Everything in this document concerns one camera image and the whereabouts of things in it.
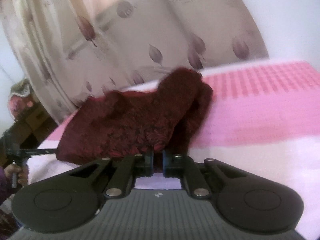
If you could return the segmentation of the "person's left hand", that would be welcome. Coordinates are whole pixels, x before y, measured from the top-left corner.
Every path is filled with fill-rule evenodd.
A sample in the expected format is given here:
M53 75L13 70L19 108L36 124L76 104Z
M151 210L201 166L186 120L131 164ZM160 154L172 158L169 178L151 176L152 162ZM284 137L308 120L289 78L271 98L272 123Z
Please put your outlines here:
M28 185L29 168L27 165L20 167L16 164L10 164L4 169L7 180L12 183L12 176L17 175L17 182L22 186Z

